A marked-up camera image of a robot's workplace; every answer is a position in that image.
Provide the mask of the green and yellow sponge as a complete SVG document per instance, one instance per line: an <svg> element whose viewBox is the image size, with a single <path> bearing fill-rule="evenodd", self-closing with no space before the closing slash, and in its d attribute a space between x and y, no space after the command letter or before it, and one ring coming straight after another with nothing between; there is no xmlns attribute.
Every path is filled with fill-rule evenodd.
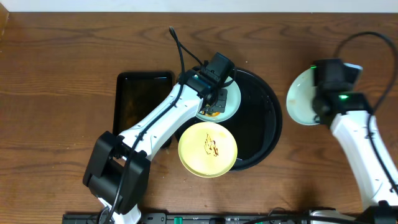
<svg viewBox="0 0 398 224"><path fill-rule="evenodd" d="M199 114L207 117L215 117L220 114L220 110L218 108L204 108L199 112Z"/></svg>

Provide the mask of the pale green plate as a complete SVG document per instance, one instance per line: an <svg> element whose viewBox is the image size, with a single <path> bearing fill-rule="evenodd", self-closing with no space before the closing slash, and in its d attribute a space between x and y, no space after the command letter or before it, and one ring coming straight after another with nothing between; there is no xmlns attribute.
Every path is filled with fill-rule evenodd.
<svg viewBox="0 0 398 224"><path fill-rule="evenodd" d="M359 70L358 78L360 77L363 71L361 66L351 63L344 64L357 68ZM308 126L317 124L330 126L337 114L370 110L368 102L362 93L354 92L353 90L320 92L313 85L313 68L315 68L314 65L301 73L288 90L286 99L287 111L295 122Z"/></svg>

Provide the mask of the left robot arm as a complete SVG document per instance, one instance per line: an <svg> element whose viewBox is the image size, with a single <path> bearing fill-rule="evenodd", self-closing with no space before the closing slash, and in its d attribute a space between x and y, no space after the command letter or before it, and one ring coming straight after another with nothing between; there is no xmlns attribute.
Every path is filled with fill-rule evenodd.
<svg viewBox="0 0 398 224"><path fill-rule="evenodd" d="M162 145L183 123L202 109L206 93L226 94L232 78L212 86L201 75L179 81L159 106L118 135L106 131L95 142L83 184L104 205L107 215L98 223L137 223L137 204L144 195L150 163Z"/></svg>

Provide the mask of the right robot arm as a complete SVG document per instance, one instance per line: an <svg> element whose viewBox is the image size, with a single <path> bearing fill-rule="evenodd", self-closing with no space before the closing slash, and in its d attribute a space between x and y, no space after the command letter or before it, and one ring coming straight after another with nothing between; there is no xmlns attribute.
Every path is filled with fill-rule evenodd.
<svg viewBox="0 0 398 224"><path fill-rule="evenodd" d="M364 212L358 221L397 222L397 168L362 93L316 93L312 108L329 127L353 171Z"/></svg>

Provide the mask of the light blue plate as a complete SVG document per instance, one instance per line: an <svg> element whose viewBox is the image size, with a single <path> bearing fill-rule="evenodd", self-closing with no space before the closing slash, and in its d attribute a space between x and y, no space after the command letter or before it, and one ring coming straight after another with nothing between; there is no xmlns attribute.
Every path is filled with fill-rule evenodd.
<svg viewBox="0 0 398 224"><path fill-rule="evenodd" d="M226 104L224 111L222 113L215 113L212 115L204 115L197 113L196 117L202 121L220 123L231 118L238 110L241 103L241 91L239 89L236 81L232 82L230 86L225 88L227 90L226 94Z"/></svg>

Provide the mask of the yellow plate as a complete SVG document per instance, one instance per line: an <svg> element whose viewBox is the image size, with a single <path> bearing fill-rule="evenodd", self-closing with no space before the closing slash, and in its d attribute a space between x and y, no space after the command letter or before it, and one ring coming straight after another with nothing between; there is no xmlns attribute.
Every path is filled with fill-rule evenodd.
<svg viewBox="0 0 398 224"><path fill-rule="evenodd" d="M178 142L178 155L183 166L203 178L227 173L238 155L233 135L222 125L202 122L187 128Z"/></svg>

